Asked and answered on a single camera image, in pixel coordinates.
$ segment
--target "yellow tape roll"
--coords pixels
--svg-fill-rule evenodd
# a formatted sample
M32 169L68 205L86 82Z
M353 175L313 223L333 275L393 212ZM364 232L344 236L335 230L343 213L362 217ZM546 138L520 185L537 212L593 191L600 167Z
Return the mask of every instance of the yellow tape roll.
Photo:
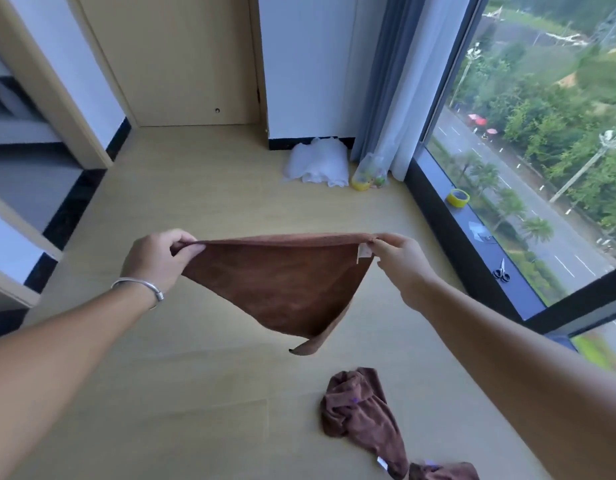
M445 200L453 207L461 209L470 201L470 196L461 189L454 189L448 194Z

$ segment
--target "window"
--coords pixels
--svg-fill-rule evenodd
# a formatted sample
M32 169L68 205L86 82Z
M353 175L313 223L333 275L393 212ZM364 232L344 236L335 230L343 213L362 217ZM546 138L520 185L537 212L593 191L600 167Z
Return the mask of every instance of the window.
M545 306L614 270L616 0L490 0L446 93L426 148Z
M590 362L616 372L616 320L572 337L571 341Z

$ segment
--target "towel label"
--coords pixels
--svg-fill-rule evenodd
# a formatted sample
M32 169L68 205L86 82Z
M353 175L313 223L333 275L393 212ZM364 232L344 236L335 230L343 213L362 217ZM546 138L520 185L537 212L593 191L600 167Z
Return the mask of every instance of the towel label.
M381 456L377 457L377 463L379 463L384 470L388 471L388 463L386 463L386 461Z
M359 244L359 248L356 250L356 263L359 264L359 258L371 258L372 251L370 250L370 246L368 246L365 242L363 244Z

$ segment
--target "door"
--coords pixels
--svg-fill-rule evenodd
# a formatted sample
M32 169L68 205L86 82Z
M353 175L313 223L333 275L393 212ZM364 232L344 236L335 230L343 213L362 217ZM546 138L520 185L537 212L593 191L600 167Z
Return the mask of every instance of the door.
M259 120L248 0L79 0L141 126Z

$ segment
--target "curtain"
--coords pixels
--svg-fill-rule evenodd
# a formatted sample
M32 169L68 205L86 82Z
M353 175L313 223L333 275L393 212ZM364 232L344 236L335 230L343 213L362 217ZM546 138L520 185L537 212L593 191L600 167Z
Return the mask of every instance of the curtain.
M351 160L382 157L403 180L469 0L388 0Z

